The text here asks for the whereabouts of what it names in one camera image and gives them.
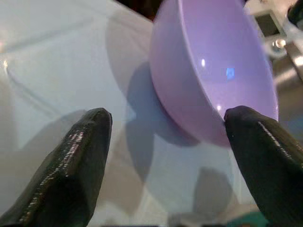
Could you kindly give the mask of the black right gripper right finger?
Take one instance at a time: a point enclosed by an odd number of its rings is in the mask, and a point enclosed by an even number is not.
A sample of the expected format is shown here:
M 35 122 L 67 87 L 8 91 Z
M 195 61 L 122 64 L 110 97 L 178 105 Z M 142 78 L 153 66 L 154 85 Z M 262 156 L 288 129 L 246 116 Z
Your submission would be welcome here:
M 276 227 L 303 227 L 303 146 L 247 106 L 225 112 L 229 144 L 259 210 Z

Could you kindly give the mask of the purple plastic bowl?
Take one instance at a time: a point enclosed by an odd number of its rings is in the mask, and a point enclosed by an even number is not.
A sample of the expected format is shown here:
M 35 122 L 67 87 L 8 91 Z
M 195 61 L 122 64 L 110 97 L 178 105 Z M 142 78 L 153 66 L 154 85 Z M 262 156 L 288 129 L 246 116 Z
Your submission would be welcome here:
M 278 119 L 269 60 L 245 0 L 163 0 L 151 35 L 156 94 L 196 140 L 229 146 L 226 110 L 240 105 Z

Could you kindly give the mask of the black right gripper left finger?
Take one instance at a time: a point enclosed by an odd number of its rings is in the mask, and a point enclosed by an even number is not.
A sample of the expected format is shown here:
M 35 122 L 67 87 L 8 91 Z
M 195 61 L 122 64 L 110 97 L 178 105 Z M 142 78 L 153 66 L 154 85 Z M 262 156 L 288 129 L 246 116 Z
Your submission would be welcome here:
M 113 119 L 87 111 L 39 166 L 0 227 L 87 227 L 98 200 Z

